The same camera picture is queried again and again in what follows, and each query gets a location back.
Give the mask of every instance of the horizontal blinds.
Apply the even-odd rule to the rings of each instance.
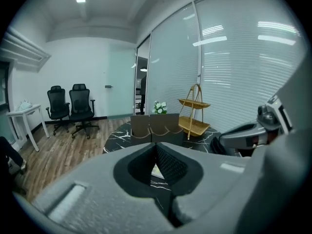
[[[220,132],[254,120],[307,47],[280,0],[201,0],[204,121]]]
[[[179,113],[190,87],[197,81],[197,22],[191,5],[176,12],[152,33],[147,82],[147,114],[154,101],[165,101],[167,113]],[[190,115],[190,108],[183,115]]]

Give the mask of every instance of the office chair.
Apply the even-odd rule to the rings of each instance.
[[[73,122],[81,122],[80,126],[76,126],[76,130],[72,133],[72,138],[75,138],[74,134],[84,129],[87,134],[87,139],[90,138],[90,134],[87,132],[89,127],[99,126],[92,125],[91,122],[87,122],[94,117],[94,99],[92,102],[92,111],[89,106],[90,90],[86,88],[85,84],[74,84],[73,89],[69,91],[70,100],[72,102],[72,114],[69,119]]]
[[[64,117],[69,116],[69,103],[65,102],[65,89],[60,86],[52,86],[48,91],[48,97],[51,106],[51,114],[49,112],[49,107],[46,108],[48,115],[52,120],[59,119],[59,123],[54,125],[53,135],[56,134],[55,131],[61,126],[64,126],[66,132],[69,132],[68,123],[63,121]]]

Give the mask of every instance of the table leg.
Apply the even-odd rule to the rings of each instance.
[[[48,130],[47,130],[47,127],[46,127],[46,125],[45,125],[45,123],[44,123],[44,118],[43,118],[43,115],[42,115],[41,106],[39,107],[39,112],[40,112],[40,115],[41,115],[41,122],[42,122],[42,126],[43,126],[43,129],[44,129],[45,135],[47,136],[47,138],[49,138],[50,135],[49,135],[49,132],[48,132]]]
[[[19,147],[19,149],[21,149],[20,144],[19,144],[19,141],[20,141],[20,140],[19,140],[19,138],[18,138],[18,137],[16,136],[16,134],[15,134],[15,131],[14,131],[14,127],[13,127],[11,118],[8,117],[8,120],[9,120],[9,126],[10,126],[11,132],[12,132],[12,134],[13,134],[13,137],[14,137],[14,139],[15,139],[15,142],[16,142],[17,146]]]
[[[39,148],[38,148],[38,146],[37,146],[37,144],[36,144],[36,142],[34,140],[34,137],[33,137],[32,133],[30,131],[30,128],[29,128],[29,125],[28,125],[28,121],[27,121],[27,118],[26,118],[25,114],[23,114],[23,121],[24,121],[24,124],[25,124],[26,131],[28,133],[28,136],[29,136],[29,138],[31,140],[31,143],[33,143],[33,146],[34,146],[35,150],[37,152],[39,152]]]

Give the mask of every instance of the marble tabletop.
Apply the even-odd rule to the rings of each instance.
[[[132,146],[130,133],[131,124],[130,121],[128,121],[112,132],[105,143],[103,153],[110,153]],[[220,134],[220,132],[210,127],[202,136],[190,136],[190,139],[188,140],[187,134],[184,133],[182,146],[200,152],[213,153],[210,148],[210,142],[214,137],[220,136]],[[239,153],[235,152],[230,153],[229,155],[240,156]],[[156,205],[164,215],[167,215],[170,208],[170,186],[164,179],[151,176],[151,188],[157,195],[157,198],[155,199]]]

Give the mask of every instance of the white table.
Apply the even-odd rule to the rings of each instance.
[[[22,141],[22,142],[26,142],[26,140],[25,140],[25,139],[26,139],[26,136],[23,136],[22,131],[20,130],[20,127],[19,127],[19,125],[18,125],[17,122],[16,122],[16,118],[17,118],[17,117],[22,117],[22,118],[23,118],[23,122],[24,122],[24,124],[25,124],[26,131],[27,131],[28,136],[29,136],[29,138],[30,138],[30,140],[31,140],[31,143],[33,143],[33,146],[34,146],[35,150],[36,150],[37,152],[39,152],[39,148],[38,148],[38,146],[37,146],[37,144],[36,144],[36,142],[35,142],[35,140],[34,140],[34,137],[33,137],[32,133],[31,133],[31,131],[30,131],[30,128],[29,128],[29,125],[28,125],[28,121],[27,121],[27,117],[26,117],[27,115],[33,113],[33,112],[36,111],[36,110],[39,110],[39,113],[40,113],[40,115],[41,115],[41,122],[42,122],[42,126],[43,126],[43,129],[44,129],[45,135],[47,136],[47,138],[49,138],[50,135],[49,135],[48,130],[47,130],[47,127],[46,127],[46,125],[45,125],[45,123],[44,123],[44,119],[43,119],[43,115],[42,115],[42,110],[41,110],[41,105],[40,105],[40,104],[35,104],[35,105],[33,105],[31,108],[27,108],[27,109],[22,110],[22,111],[11,111],[11,112],[6,113],[6,115],[7,115],[9,118],[12,118],[12,122],[13,122],[13,124],[15,125],[15,130],[16,130],[17,134],[18,134],[19,136],[21,136],[21,138],[22,138],[22,140],[20,140],[20,139],[16,136],[16,134],[15,134],[15,132],[14,132],[13,125],[12,125],[12,122],[11,122],[10,119],[9,119],[9,125],[10,125],[10,128],[11,128],[11,131],[12,131],[12,133],[13,133],[14,139],[15,139],[17,145],[19,146],[19,148],[21,148],[21,145],[20,145],[20,142],[21,142],[21,141]]]

